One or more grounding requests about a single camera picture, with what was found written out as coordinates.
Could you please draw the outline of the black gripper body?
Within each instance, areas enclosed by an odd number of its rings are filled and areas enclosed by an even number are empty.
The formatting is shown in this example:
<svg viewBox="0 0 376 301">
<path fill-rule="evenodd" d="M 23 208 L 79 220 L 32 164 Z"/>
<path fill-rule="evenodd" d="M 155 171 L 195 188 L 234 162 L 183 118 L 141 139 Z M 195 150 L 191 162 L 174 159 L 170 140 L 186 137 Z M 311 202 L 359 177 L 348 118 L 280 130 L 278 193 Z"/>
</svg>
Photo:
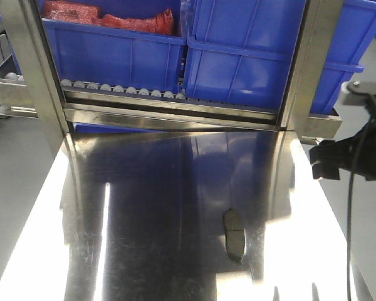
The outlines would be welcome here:
<svg viewBox="0 0 376 301">
<path fill-rule="evenodd" d="M 340 179 L 340 169 L 376 181 L 376 118 L 354 136 L 323 140 L 309 151 L 314 179 Z"/>
</svg>

